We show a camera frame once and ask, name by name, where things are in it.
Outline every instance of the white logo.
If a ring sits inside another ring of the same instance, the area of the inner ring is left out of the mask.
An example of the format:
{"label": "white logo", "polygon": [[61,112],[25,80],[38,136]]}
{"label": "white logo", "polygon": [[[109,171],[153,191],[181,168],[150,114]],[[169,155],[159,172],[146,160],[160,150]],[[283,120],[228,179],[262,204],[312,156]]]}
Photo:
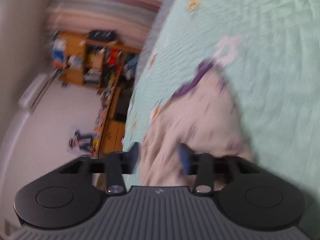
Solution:
{"label": "white logo", "polygon": [[158,189],[155,191],[157,194],[161,195],[162,193],[164,193],[164,190],[163,189]]}

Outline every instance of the black object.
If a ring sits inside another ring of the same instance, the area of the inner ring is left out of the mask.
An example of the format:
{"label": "black object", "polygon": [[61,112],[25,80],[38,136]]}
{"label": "black object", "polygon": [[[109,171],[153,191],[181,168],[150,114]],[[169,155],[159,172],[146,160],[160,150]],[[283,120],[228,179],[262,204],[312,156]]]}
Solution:
{"label": "black object", "polygon": [[89,32],[88,39],[102,42],[116,41],[118,35],[115,31],[93,30]]}
{"label": "black object", "polygon": [[[80,157],[26,185],[14,201],[23,227],[12,239],[212,239],[308,240],[298,229],[301,192],[238,157],[215,159],[180,145],[187,187],[125,188],[139,145],[129,152],[92,160]],[[106,174],[106,192],[91,185],[92,173]],[[227,185],[214,192],[214,180]]]}

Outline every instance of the purple trim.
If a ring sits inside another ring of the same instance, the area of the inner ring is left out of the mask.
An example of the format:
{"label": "purple trim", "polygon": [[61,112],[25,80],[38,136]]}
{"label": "purple trim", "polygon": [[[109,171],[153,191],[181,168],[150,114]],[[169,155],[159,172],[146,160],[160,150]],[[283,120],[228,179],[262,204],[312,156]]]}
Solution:
{"label": "purple trim", "polygon": [[215,61],[212,58],[204,59],[197,67],[198,73],[195,78],[191,82],[182,85],[176,92],[174,92],[171,98],[174,99],[182,97],[190,90],[194,89],[202,77],[213,67],[215,67]]}

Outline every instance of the mattress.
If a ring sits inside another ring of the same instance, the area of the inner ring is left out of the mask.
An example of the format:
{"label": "mattress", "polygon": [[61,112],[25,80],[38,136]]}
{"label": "mattress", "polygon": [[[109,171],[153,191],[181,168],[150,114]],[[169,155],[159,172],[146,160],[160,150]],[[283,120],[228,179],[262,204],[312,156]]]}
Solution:
{"label": "mattress", "polygon": [[[175,0],[132,96],[124,147],[150,112],[219,56],[257,163],[298,186],[300,226],[320,237],[320,0]],[[138,184],[138,175],[128,184]]]}

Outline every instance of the metal screw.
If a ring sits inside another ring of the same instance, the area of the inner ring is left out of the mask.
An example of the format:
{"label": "metal screw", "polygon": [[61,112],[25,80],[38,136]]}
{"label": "metal screw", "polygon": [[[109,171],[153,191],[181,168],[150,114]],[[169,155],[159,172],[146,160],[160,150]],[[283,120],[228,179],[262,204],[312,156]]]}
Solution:
{"label": "metal screw", "polygon": [[211,187],[207,185],[199,185],[196,187],[196,191],[198,193],[209,193],[211,191]]}
{"label": "metal screw", "polygon": [[120,194],[123,192],[123,187],[119,185],[112,185],[111,187],[108,188],[108,192],[110,194]]}

